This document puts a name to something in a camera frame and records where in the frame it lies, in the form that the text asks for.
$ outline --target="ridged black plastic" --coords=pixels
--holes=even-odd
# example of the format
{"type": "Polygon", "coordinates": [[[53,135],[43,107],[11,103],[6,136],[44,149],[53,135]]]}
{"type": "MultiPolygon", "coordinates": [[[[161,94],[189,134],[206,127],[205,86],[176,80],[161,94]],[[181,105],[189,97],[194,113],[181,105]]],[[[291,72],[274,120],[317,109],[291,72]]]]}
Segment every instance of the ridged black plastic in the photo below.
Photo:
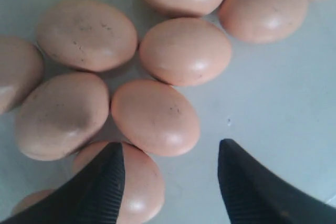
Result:
{"type": "Polygon", "coordinates": [[[232,224],[336,224],[336,209],[262,166],[233,140],[219,146],[218,180],[232,224]]]}
{"type": "Polygon", "coordinates": [[[2,224],[115,224],[124,186],[122,145],[110,143],[68,183],[2,224]]]}

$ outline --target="white surface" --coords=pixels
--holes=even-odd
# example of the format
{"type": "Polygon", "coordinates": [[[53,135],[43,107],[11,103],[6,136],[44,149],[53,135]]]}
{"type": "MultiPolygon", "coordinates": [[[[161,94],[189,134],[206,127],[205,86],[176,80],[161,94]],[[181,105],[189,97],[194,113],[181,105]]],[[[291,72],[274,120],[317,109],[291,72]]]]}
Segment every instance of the white surface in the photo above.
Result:
{"type": "MultiPolygon", "coordinates": [[[[0,33],[34,41],[39,15],[58,0],[0,0],[0,33]]],[[[101,0],[123,10],[140,36],[163,20],[139,0],[101,0]]],[[[199,144],[177,158],[155,157],[166,179],[166,203],[150,223],[229,223],[217,184],[219,140],[232,137],[276,174],[323,200],[336,193],[336,0],[312,3],[303,27],[270,45],[233,40],[227,70],[203,86],[178,88],[202,122],[199,144]]],[[[217,23],[215,15],[207,17],[217,23]]],[[[66,69],[48,61],[48,78],[66,69]]],[[[111,87],[144,72],[104,74],[111,87]]],[[[69,160],[32,161],[16,149],[14,113],[0,116],[0,220],[22,197],[70,177],[69,160]]],[[[121,138],[110,120],[97,137],[121,138]]]]}

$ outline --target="white table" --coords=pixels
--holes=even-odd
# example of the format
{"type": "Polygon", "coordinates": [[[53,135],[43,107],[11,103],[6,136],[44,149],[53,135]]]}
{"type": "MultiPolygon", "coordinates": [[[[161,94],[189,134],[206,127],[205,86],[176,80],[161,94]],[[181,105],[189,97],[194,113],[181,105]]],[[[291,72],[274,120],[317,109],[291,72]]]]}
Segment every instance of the white table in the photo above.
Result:
{"type": "MultiPolygon", "coordinates": [[[[0,0],[0,33],[34,41],[39,15],[58,0],[0,0]]],[[[140,36],[163,20],[139,0],[101,0],[123,10],[140,36]]],[[[310,5],[303,27],[270,45],[233,40],[234,56],[216,80],[178,88],[202,122],[199,144],[177,158],[154,157],[166,179],[166,203],[150,223],[229,223],[217,184],[219,140],[232,137],[294,186],[328,201],[336,194],[336,0],[310,5]]],[[[217,24],[215,15],[207,17],[217,24]]],[[[48,61],[47,78],[66,68],[48,61]]],[[[103,77],[111,91],[143,77],[131,67],[103,77]]],[[[70,178],[70,158],[37,162],[14,145],[14,113],[0,116],[0,219],[22,197],[70,178]]],[[[110,120],[99,139],[121,138],[110,120]]]]}

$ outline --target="black object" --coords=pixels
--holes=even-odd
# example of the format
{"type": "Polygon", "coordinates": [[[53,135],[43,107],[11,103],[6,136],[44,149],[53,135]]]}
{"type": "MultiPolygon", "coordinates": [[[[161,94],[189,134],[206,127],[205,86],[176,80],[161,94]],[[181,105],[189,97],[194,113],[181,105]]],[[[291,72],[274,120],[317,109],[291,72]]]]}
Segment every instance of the black object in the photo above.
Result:
{"type": "Polygon", "coordinates": [[[232,224],[336,224],[336,209],[283,181],[230,139],[219,145],[218,180],[232,224]]]}
{"type": "Polygon", "coordinates": [[[1,224],[115,224],[124,186],[122,145],[110,143],[68,183],[1,224]]]}

